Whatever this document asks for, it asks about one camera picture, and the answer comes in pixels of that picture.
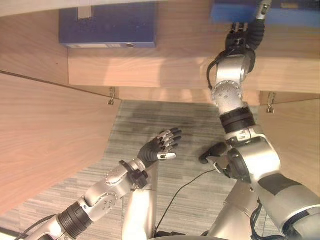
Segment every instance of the wooden board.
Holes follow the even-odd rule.
[[[116,96],[121,100],[159,101],[172,103],[212,104],[208,89],[174,89],[149,87],[118,87]],[[243,99],[251,106],[260,105],[260,92],[245,91]]]
[[[269,92],[263,91],[260,93],[261,105],[268,105]],[[296,93],[296,92],[276,92],[275,93],[275,104],[299,102],[305,100],[320,99],[320,94],[310,93]]]
[[[0,214],[99,161],[120,101],[0,74]]]
[[[54,9],[153,1],[161,0],[5,0],[0,2],[0,17]]]
[[[206,89],[207,66],[224,50],[229,31],[228,25],[211,23],[211,5],[211,0],[159,3],[153,49],[69,49],[69,83]],[[267,26],[245,88],[320,93],[319,50],[317,29]]]
[[[0,32],[0,71],[69,85],[68,50],[58,38],[59,11],[0,17]],[[71,87],[110,95],[107,86]]]
[[[320,99],[261,108],[259,123],[281,160],[282,173],[320,196]]]

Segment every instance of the metal hinge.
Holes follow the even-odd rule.
[[[266,112],[268,114],[274,114],[275,109],[273,108],[273,104],[275,104],[276,100],[276,93],[274,91],[269,92],[268,96],[268,108],[266,109]]]
[[[110,87],[109,94],[110,94],[111,99],[108,101],[108,105],[113,105],[113,104],[115,104],[116,88],[113,86]]]

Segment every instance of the black wire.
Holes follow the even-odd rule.
[[[213,171],[215,171],[215,170],[216,170],[216,169],[213,169],[213,170],[210,170],[210,171],[205,171],[205,172],[201,173],[199,176],[197,176],[196,178],[194,178],[192,181],[190,181],[190,182],[188,182],[187,184],[185,184],[185,185],[183,185],[182,187],[180,187],[180,189],[179,189],[179,190],[175,193],[175,195],[173,196],[173,198],[172,198],[171,202],[169,203],[168,207],[166,208],[164,214],[162,215],[161,220],[160,220],[159,223],[158,223],[158,226],[155,228],[155,231],[156,231],[156,232],[157,232],[160,224],[162,223],[164,217],[166,216],[169,208],[171,207],[171,204],[174,202],[176,196],[178,195],[178,193],[179,193],[184,187],[188,186],[189,184],[192,184],[195,180],[197,180],[198,178],[200,178],[202,175],[205,175],[205,174],[207,174],[207,173],[213,172]]]
[[[250,226],[251,226],[251,239],[252,240],[285,240],[286,238],[281,235],[271,235],[271,236],[259,236],[256,232],[256,223],[258,221],[260,212],[262,209],[261,201],[258,200],[258,207],[253,211],[251,217],[250,217]]]
[[[38,226],[39,224],[42,224],[45,221],[48,221],[50,219],[52,219],[55,216],[55,214],[50,215],[50,216],[46,216],[44,218],[42,218],[41,220],[37,221],[36,223],[34,223],[33,225],[31,225],[30,227],[28,227],[23,233],[20,233],[19,236],[17,236],[14,240],[20,240],[21,238],[23,238],[30,230],[34,229],[36,226]]]
[[[219,62],[221,62],[221,60],[223,60],[223,59],[225,59],[226,57],[228,57],[233,51],[234,51],[234,49],[228,50],[228,51],[226,50],[226,51],[221,52],[221,53],[215,58],[215,60],[213,60],[213,62],[211,62],[211,63],[209,64],[209,66],[208,66],[208,68],[207,68],[207,70],[206,70],[206,79],[207,79],[207,81],[208,81],[208,88],[209,88],[210,90],[213,89],[212,84],[211,84],[211,81],[210,81],[210,71],[211,71],[211,69],[212,69],[215,65],[217,65]]]

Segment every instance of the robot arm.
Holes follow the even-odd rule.
[[[160,133],[141,148],[136,159],[128,163],[120,161],[104,179],[27,240],[75,240],[92,223],[105,216],[119,199],[136,188],[144,188],[148,184],[146,171],[156,161],[176,158],[170,151],[178,146],[181,134],[178,128]]]
[[[251,184],[267,214],[284,235],[316,239],[320,236],[320,198],[281,174],[278,154],[262,128],[256,125],[248,104],[242,100],[241,83],[254,68],[254,50],[262,41],[270,4],[271,1],[262,1],[248,31],[243,29],[243,24],[232,26],[224,57],[217,63],[211,96],[219,109],[225,141],[232,147],[223,172]]]

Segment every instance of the blue book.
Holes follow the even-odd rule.
[[[59,42],[69,48],[156,47],[156,3],[92,6],[91,13],[79,18],[78,8],[61,9]]]
[[[215,0],[214,23],[250,23],[255,19],[259,0]],[[320,28],[319,0],[273,0],[266,24]]]

